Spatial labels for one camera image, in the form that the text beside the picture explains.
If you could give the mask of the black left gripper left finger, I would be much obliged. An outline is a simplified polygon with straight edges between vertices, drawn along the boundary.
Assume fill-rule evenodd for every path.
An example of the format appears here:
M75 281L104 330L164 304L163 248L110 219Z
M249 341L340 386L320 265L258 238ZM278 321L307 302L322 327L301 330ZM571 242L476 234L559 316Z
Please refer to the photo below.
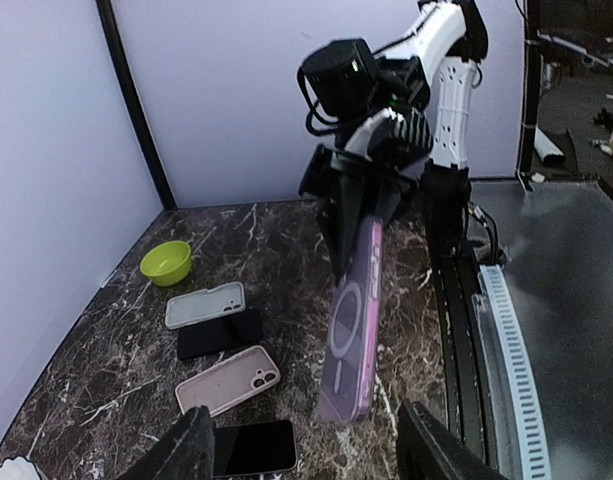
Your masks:
M214 430L214 422L205 406L190 408L119 479L212 479Z

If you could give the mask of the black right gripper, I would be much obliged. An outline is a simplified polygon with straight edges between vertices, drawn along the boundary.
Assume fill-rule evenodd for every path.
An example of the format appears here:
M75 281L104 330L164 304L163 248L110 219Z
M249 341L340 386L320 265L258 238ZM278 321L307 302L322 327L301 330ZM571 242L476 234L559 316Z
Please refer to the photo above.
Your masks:
M323 198L318 225L329 250L331 268L342 278L351 259L361 217L365 182L379 181L375 215L390 225L408 213L417 182L395 170L324 144L315 147L299 184L298 194Z

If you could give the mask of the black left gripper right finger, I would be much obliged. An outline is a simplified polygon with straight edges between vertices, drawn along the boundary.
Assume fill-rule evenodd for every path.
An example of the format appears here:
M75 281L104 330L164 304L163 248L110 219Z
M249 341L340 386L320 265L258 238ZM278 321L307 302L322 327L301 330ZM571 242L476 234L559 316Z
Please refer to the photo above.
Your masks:
M422 403L398 409L396 459L403 480L484 480L501 475L468 450Z

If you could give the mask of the pink phone case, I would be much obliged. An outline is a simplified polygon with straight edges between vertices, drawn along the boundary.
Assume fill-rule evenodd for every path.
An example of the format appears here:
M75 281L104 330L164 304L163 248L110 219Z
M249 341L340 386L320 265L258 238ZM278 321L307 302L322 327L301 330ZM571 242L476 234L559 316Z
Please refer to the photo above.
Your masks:
M183 414L194 407L206 407L215 417L270 389L280 379L271 356L255 345L183 381L175 388L175 397Z

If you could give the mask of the black smartphone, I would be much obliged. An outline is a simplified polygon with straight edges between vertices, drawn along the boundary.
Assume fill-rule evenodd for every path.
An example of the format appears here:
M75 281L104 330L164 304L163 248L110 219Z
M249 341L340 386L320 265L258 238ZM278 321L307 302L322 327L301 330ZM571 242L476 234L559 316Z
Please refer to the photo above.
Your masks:
M258 343L263 339L261 312L257 309L183 327L178 331L177 358L187 361Z

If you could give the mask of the white phone case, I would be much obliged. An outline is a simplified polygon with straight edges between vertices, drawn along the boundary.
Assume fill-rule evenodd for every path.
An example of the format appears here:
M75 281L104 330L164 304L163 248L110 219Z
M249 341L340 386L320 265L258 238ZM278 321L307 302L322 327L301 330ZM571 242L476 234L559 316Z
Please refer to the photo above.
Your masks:
M166 305L164 324L169 330L177 330L245 309L243 284L230 282L171 298Z

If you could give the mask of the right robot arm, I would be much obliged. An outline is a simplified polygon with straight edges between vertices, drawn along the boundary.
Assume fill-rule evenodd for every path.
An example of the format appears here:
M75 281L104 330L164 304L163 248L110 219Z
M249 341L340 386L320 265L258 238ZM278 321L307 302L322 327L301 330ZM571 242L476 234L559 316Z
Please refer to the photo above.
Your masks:
M398 39L361 38L312 52L297 82L318 145L299 191L320 201L318 225L336 279L360 261L365 224L388 226L420 193L440 255L462 246L471 182L466 131L488 34L472 1L423 1Z

